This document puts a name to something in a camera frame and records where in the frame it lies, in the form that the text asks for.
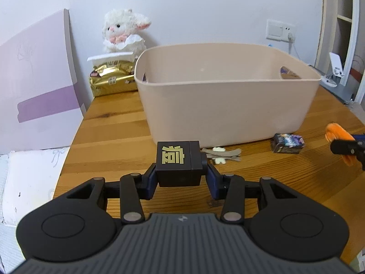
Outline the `white plush lamb toy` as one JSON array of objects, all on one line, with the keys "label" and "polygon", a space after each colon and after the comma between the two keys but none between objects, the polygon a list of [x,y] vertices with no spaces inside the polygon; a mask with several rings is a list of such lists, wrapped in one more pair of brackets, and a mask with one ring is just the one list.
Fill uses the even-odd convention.
[{"label": "white plush lamb toy", "polygon": [[132,9],[113,9],[105,14],[102,28],[106,53],[132,52],[138,58],[146,49],[145,40],[138,34],[149,28],[151,20]]}]

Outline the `grey laptop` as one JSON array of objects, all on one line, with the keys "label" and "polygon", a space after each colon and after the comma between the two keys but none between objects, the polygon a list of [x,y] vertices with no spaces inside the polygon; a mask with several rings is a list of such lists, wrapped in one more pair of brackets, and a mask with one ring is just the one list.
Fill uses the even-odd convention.
[{"label": "grey laptop", "polygon": [[324,74],[321,70],[317,69],[313,65],[310,65],[314,70],[316,70],[321,75],[320,86],[325,88],[334,97],[336,97],[340,102],[345,105],[353,102],[355,100],[354,93],[346,86],[340,83],[341,77],[333,74]]}]

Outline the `cartoon printed small box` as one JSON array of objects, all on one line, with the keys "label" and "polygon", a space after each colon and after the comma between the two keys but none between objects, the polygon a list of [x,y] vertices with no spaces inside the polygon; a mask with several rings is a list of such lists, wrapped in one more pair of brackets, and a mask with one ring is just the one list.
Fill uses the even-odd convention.
[{"label": "cartoon printed small box", "polygon": [[276,133],[271,140],[274,153],[299,154],[304,146],[304,139],[295,134]]}]

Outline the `white phone stand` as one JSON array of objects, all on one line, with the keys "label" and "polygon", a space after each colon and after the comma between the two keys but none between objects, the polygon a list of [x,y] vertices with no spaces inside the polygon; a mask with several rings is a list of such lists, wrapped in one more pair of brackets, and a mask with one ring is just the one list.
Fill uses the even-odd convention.
[{"label": "white phone stand", "polygon": [[338,54],[329,52],[331,71],[321,76],[321,86],[324,88],[335,88],[344,77],[341,58]]}]

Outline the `orange cloth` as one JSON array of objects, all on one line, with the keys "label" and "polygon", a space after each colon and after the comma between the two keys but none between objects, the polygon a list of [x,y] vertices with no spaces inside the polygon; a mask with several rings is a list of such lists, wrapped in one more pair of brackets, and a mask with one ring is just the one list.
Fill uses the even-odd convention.
[{"label": "orange cloth", "polygon": [[358,144],[349,132],[333,122],[326,126],[325,138],[330,143],[330,150],[333,154],[341,155],[348,166],[355,164]]}]

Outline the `white bed pillow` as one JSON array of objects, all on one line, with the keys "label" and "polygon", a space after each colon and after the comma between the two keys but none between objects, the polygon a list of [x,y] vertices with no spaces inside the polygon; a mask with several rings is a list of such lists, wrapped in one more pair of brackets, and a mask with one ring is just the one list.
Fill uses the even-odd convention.
[{"label": "white bed pillow", "polygon": [[34,209],[53,199],[70,148],[10,152],[2,215],[6,226],[16,227]]}]

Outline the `white wardrobe shelf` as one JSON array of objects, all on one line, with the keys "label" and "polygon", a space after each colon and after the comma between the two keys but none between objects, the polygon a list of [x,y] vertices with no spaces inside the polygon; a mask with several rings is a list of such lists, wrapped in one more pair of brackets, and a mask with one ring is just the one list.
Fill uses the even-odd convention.
[{"label": "white wardrobe shelf", "polygon": [[364,97],[364,52],[360,50],[361,0],[323,0],[322,26],[314,67],[324,74],[331,71],[329,52],[340,56],[344,77],[340,83]]}]

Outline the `white wall switch socket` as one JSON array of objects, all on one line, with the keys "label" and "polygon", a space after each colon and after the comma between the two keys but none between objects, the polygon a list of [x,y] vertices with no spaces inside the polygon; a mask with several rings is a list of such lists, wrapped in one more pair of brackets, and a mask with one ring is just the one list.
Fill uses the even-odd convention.
[{"label": "white wall switch socket", "polygon": [[295,41],[295,35],[295,25],[273,19],[267,20],[266,39],[292,43]]}]

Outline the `gold tissue package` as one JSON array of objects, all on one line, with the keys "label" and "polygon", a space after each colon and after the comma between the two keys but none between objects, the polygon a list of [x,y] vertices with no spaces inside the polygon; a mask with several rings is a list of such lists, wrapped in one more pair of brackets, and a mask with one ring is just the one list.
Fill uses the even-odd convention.
[{"label": "gold tissue package", "polygon": [[91,56],[93,71],[89,75],[94,97],[137,90],[134,80],[136,58],[133,52],[106,53]]}]

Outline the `dark brown small box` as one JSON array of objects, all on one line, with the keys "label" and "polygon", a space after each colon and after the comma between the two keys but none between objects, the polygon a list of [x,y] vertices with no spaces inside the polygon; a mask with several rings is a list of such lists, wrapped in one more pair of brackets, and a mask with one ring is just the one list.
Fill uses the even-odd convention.
[{"label": "dark brown small box", "polygon": [[199,141],[158,142],[156,178],[160,187],[199,186],[207,173],[207,157]]}]

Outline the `beige plastic storage bin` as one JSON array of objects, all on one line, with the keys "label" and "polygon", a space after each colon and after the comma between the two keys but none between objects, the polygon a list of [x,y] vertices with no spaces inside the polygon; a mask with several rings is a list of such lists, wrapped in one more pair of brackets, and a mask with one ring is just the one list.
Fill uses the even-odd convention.
[{"label": "beige plastic storage bin", "polygon": [[154,142],[215,147],[297,131],[321,76],[276,48],[195,43],[145,50],[134,79]]}]

